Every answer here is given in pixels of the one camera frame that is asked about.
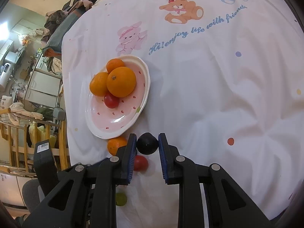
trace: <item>shelf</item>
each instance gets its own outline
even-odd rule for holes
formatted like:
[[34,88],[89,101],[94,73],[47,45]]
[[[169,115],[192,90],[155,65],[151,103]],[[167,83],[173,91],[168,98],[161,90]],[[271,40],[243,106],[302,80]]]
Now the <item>shelf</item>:
[[18,35],[29,34],[30,35],[29,38],[31,41],[41,43],[42,35],[38,35],[36,37],[31,36],[32,31],[35,29],[41,29],[41,27],[22,19],[13,27],[11,32],[14,32]]

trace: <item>washing machine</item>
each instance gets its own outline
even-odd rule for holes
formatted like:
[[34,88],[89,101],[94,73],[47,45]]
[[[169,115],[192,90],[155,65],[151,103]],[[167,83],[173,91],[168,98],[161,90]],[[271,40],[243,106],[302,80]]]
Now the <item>washing machine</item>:
[[9,77],[13,72],[13,64],[5,63],[3,66],[1,66],[0,71],[0,92],[4,92],[7,82],[9,81]]

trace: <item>orange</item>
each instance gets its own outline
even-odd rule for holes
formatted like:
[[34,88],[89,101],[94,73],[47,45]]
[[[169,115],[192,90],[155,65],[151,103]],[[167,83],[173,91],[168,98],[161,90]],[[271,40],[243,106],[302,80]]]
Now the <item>orange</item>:
[[136,86],[136,76],[128,67],[118,67],[108,76],[107,87],[115,97],[128,96]]
[[90,91],[93,95],[103,97],[107,89],[107,78],[109,74],[107,72],[99,72],[96,74],[90,82]]
[[118,58],[114,58],[111,59],[110,61],[108,61],[107,63],[107,71],[108,73],[112,72],[114,69],[118,68],[118,67],[124,67],[125,64],[122,60],[118,59]]
[[122,136],[108,140],[108,151],[113,156],[116,155],[118,148],[127,145],[127,140]]

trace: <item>cartoon bear print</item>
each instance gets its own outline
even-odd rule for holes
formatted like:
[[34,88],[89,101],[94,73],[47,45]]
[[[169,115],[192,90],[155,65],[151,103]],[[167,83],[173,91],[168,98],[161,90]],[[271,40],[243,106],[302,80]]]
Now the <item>cartoon bear print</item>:
[[141,21],[118,30],[119,45],[116,47],[118,56],[131,54],[133,50],[140,50],[142,43],[147,39],[147,30],[140,32]]
[[188,0],[169,0],[167,5],[160,6],[159,9],[169,11],[165,20],[177,24],[186,24],[189,20],[200,20],[204,14],[202,7]]

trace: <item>pink bunny print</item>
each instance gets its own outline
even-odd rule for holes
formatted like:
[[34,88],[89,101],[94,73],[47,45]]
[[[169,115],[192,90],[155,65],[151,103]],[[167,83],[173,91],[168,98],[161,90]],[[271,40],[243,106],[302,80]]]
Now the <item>pink bunny print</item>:
[[118,30],[119,45],[116,47],[118,56],[131,54],[132,50],[140,50],[142,43],[147,39],[147,30],[140,32],[141,21]]

